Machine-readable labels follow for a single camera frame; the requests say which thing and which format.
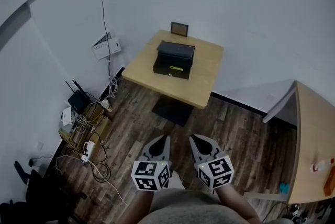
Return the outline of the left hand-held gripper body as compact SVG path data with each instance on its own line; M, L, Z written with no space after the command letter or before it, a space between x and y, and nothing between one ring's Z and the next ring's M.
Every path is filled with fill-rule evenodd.
M156 192L168 187L171 172L171 150L154 156L149 151L142 151L138 160L134 161L131 178L139 191Z

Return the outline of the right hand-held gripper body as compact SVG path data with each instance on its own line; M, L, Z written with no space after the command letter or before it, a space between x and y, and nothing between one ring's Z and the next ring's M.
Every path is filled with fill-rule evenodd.
M234 174L230 157L224 152L217 151L206 161L201 160L195 163L197 177L209 189L217 189L224 185L230 184Z

